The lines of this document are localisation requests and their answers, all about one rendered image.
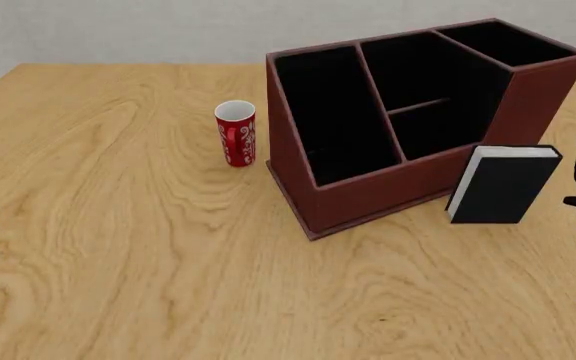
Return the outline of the black hardcover book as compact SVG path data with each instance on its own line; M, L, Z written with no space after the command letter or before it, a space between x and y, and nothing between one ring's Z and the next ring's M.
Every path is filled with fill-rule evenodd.
M517 224L562 160L554 146L475 146L446 205L453 224Z

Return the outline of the red-brown desk caddy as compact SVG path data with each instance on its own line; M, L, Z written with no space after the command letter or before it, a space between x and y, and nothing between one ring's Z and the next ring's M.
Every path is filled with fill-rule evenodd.
M538 143L576 48L498 19L266 56L267 166L309 239L449 194L475 146Z

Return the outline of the red mug with white pattern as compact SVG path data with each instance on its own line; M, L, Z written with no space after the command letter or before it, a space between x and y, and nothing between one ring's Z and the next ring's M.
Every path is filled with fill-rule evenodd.
M247 167L256 158L256 108L248 101L232 100L214 110L226 162L231 167Z

